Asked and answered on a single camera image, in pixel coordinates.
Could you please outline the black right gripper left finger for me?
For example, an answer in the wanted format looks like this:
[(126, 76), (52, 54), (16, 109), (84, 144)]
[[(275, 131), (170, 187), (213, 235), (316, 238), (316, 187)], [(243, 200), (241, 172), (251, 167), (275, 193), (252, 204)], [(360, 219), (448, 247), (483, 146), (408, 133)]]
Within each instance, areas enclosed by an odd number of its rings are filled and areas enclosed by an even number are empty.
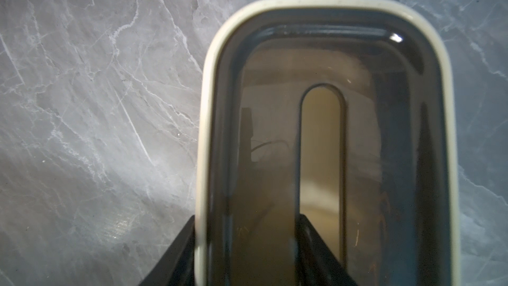
[(194, 216), (186, 222), (160, 261), (139, 286), (194, 286)]

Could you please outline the cream box brown lid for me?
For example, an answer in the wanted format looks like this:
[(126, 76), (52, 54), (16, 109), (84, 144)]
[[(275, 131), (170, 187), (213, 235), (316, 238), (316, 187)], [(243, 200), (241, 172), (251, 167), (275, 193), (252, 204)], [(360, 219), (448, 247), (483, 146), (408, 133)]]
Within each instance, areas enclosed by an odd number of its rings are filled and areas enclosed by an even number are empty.
[(459, 285), (452, 67), (393, 0), (259, 0), (208, 49), (197, 285), (299, 285), (305, 215), (357, 285)]

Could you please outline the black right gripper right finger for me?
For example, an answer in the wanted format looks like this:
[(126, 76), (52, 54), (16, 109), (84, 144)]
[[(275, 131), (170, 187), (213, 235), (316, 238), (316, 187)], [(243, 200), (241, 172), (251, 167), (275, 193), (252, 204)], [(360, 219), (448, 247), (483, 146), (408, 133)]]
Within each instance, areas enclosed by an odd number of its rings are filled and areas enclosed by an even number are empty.
[(357, 286), (304, 214), (296, 225), (299, 285)]

